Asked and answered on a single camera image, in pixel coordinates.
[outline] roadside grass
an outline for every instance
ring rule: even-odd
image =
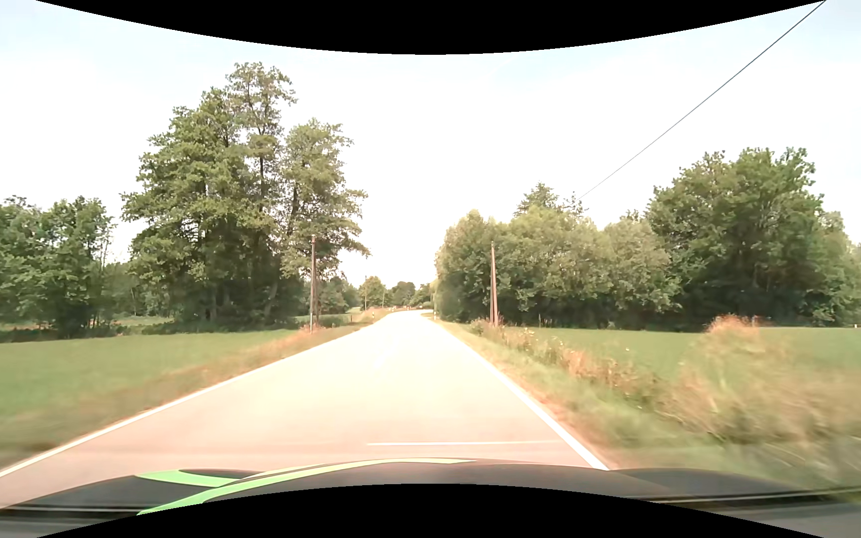
[[[0,344],[0,467],[372,324]]]
[[[796,360],[786,339],[766,333],[774,329],[732,320],[701,335],[441,324],[620,467],[713,469],[804,487],[861,483],[861,368]]]
[[[508,327],[509,330],[524,330]],[[663,376],[676,374],[679,363],[700,344],[699,334],[596,330],[573,328],[532,328],[540,338],[556,338],[568,349],[594,356],[633,362]],[[769,344],[792,349],[796,360],[816,366],[861,369],[861,328],[764,327],[759,336]]]

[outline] wooden utility pole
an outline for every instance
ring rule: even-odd
[[[314,332],[314,303],[315,299],[315,288],[317,287],[317,264],[315,263],[315,235],[311,235],[311,319],[308,322],[308,327],[310,328],[310,332]]]
[[[496,256],[494,241],[491,241],[491,324],[500,323],[500,312],[496,309]]]

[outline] black border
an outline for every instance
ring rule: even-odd
[[[338,5],[43,2],[95,15],[283,47],[398,54],[561,49],[724,24],[818,2]]]

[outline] tall tree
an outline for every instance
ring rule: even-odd
[[[583,214],[583,203],[577,198],[576,193],[571,194],[566,200],[560,201],[553,189],[547,187],[543,182],[527,192],[520,203],[514,216],[527,213],[531,208],[544,208],[548,210],[561,211],[570,214]]]
[[[367,308],[381,306],[382,302],[388,300],[388,288],[384,286],[380,278],[368,276],[361,284],[358,295],[361,296],[362,302]]]
[[[654,189],[647,219],[682,285],[683,312],[806,320],[826,311],[848,247],[832,239],[822,196],[808,191],[815,166],[804,149],[746,149],[735,162],[704,155],[671,187]]]
[[[390,288],[390,304],[393,306],[407,306],[411,303],[414,293],[417,291],[414,282],[401,280],[395,287]]]

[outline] dry grass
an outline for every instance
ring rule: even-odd
[[[718,318],[672,378],[568,349],[532,329],[486,322],[470,328],[676,424],[688,442],[725,447],[732,458],[791,470],[806,481],[861,482],[861,370],[795,360],[747,320]]]

